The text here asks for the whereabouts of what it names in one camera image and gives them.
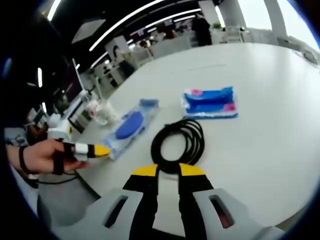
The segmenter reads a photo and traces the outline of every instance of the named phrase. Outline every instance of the white table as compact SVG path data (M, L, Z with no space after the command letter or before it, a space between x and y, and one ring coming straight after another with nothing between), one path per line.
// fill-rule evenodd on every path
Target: white table
M140 98L158 98L158 115L119 159L95 159L80 175L101 196L122 188L135 169L153 163L150 147L157 132L182 118L184 89L227 86L234 86L239 115L199 121L206 148L197 166L214 188L244 203L259 223L277 225L291 217L307 203L319 180L320 75L292 50L273 45L198 47L138 69L110 97L111 103L125 113ZM99 143L105 133L92 121L80 141ZM182 138L173 136L162 154L178 158L183 148ZM153 226L183 236L174 178L160 174Z

